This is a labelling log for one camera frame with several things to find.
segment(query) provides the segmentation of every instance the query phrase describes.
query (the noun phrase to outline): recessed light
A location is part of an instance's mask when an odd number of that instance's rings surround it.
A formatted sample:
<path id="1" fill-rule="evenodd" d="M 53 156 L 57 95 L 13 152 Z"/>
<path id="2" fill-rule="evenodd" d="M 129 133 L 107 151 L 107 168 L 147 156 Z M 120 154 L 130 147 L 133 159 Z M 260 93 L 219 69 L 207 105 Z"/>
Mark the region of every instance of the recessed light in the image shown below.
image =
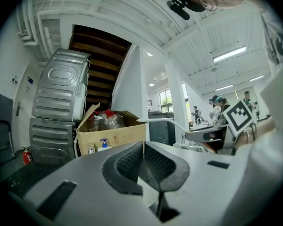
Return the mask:
<path id="1" fill-rule="evenodd" d="M 260 78 L 262 78 L 262 77 L 264 77 L 264 75 L 258 76 L 258 77 L 254 78 L 254 79 L 251 79 L 250 82 L 251 82 L 251 81 L 254 81 L 254 80 L 257 80 L 257 79 L 260 79 Z"/>
<path id="2" fill-rule="evenodd" d="M 232 87 L 232 86 L 234 86 L 234 85 L 228 85 L 228 86 L 225 86 L 225 87 L 222 87 L 222 88 L 218 88 L 218 89 L 216 89 L 215 91 L 221 90 L 221 89 L 226 89 L 226 88 L 229 88 L 229 87 Z"/>
<path id="3" fill-rule="evenodd" d="M 217 62 L 219 62 L 219 61 L 221 61 L 223 59 L 226 59 L 226 58 L 228 58 L 230 56 L 242 53 L 245 50 L 246 50 L 246 46 L 243 46 L 243 47 L 240 47 L 240 48 L 236 48 L 236 49 L 234 49 L 232 51 L 226 52 L 225 54 L 222 54 L 222 55 L 219 55 L 219 56 L 213 58 L 213 61 L 214 61 L 214 63 L 217 63 Z"/>

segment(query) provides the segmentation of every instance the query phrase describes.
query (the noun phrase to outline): white door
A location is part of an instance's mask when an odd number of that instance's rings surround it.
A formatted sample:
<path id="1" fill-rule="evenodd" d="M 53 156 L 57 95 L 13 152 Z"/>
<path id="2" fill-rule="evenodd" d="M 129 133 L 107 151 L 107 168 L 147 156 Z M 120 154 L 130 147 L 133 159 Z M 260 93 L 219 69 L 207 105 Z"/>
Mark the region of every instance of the white door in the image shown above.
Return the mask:
<path id="1" fill-rule="evenodd" d="M 41 73 L 36 63 L 29 62 L 19 82 L 12 114 L 12 139 L 15 151 L 30 146 L 29 120 Z"/>

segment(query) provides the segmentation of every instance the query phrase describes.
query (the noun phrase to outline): fire extinguisher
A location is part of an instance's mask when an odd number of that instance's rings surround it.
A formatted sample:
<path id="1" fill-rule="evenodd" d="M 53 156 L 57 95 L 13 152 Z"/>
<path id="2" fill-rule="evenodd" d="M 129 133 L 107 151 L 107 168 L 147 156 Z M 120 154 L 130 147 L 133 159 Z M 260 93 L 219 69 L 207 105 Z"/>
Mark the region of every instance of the fire extinguisher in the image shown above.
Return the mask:
<path id="1" fill-rule="evenodd" d="M 22 148 L 24 148 L 22 150 L 22 158 L 23 158 L 24 164 L 26 165 L 26 164 L 32 162 L 33 158 L 32 158 L 32 155 L 30 154 L 30 151 L 28 150 L 28 148 L 26 148 L 26 147 L 22 147 Z"/>

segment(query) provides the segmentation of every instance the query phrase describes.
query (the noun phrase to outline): wooden stair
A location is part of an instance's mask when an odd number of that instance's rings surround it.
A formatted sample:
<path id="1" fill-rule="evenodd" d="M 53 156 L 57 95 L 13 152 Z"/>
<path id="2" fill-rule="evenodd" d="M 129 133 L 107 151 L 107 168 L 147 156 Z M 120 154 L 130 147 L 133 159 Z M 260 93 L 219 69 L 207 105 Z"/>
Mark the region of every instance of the wooden stair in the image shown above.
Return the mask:
<path id="1" fill-rule="evenodd" d="M 111 109 L 112 91 L 131 43 L 110 33 L 75 25 L 69 49 L 90 54 L 86 105 Z"/>

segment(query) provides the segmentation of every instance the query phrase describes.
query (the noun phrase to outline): cardboard box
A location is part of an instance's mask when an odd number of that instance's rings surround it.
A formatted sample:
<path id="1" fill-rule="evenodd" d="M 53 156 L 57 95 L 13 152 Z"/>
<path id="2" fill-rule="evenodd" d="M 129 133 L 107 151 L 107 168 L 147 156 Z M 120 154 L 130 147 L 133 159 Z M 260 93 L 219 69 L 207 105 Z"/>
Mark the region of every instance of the cardboard box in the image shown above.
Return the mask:
<path id="1" fill-rule="evenodd" d="M 86 129 L 86 120 L 89 116 L 99 107 L 100 105 L 92 105 L 90 109 L 83 116 L 82 121 L 76 131 L 79 147 L 82 155 L 88 154 L 88 144 L 94 143 L 95 149 L 102 147 L 103 142 L 101 139 L 107 138 L 108 146 L 114 147 L 127 143 L 133 143 L 137 141 L 146 140 L 146 124 L 137 122 L 137 116 L 131 114 L 128 111 L 118 112 L 119 115 L 123 116 L 126 127 L 101 130 L 93 132 L 83 132 Z"/>

